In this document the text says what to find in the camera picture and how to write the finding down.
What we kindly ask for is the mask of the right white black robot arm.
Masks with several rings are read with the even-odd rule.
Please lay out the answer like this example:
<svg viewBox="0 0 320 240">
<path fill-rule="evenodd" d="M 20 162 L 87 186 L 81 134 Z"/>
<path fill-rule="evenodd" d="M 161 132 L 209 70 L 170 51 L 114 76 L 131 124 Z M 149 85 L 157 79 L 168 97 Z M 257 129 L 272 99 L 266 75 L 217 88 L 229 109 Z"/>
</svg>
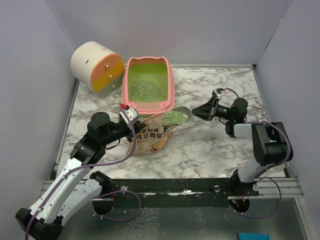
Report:
<svg viewBox="0 0 320 240">
<path fill-rule="evenodd" d="M 230 178 L 230 191 L 240 196 L 250 189 L 267 170 L 293 158 L 293 148 L 282 122 L 246 123 L 248 102 L 238 97 L 230 107 L 219 104 L 213 96 L 207 103 L 191 110 L 192 115 L 205 121 L 225 119 L 224 129 L 231 138 L 251 139 L 253 158 L 235 170 Z"/>
</svg>

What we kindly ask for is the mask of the clear plastic litter scoop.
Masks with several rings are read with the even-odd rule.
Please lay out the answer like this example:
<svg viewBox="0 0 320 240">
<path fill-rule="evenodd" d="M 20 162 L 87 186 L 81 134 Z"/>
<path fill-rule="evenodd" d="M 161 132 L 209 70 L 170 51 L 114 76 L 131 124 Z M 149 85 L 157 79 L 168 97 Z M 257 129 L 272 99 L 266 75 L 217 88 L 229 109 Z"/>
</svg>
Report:
<svg viewBox="0 0 320 240">
<path fill-rule="evenodd" d="M 192 112 L 188 107 L 179 106 L 166 111 L 162 115 L 162 125 L 181 125 L 187 123 L 192 118 Z"/>
</svg>

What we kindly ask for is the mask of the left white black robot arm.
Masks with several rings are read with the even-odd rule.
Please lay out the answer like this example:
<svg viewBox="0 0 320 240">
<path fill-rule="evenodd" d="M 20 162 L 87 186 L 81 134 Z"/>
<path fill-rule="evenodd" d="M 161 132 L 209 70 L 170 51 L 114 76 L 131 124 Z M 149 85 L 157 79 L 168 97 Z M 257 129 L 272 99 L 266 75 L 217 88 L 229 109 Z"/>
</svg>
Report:
<svg viewBox="0 0 320 240">
<path fill-rule="evenodd" d="M 81 189 L 75 190 L 75 187 L 91 169 L 100 166 L 107 145 L 122 138 L 137 142 L 136 134 L 144 128 L 139 118 L 132 107 L 120 109 L 117 123 L 105 112 L 92 115 L 86 134 L 74 146 L 58 177 L 33 205 L 20 208 L 16 213 L 26 239 L 58 239 L 69 219 L 90 199 L 110 193 L 111 186 L 104 180 L 89 179 Z"/>
</svg>

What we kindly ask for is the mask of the beige cat litter bag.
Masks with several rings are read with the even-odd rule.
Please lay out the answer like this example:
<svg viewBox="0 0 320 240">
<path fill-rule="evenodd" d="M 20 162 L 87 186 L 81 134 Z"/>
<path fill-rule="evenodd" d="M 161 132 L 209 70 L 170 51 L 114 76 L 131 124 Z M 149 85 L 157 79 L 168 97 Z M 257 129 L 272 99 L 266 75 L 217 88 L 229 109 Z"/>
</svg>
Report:
<svg viewBox="0 0 320 240">
<path fill-rule="evenodd" d="M 165 148 L 173 131 L 162 125 L 163 115 L 154 114 L 141 122 L 146 126 L 136 134 L 136 145 L 132 156 L 146 156 Z"/>
</svg>

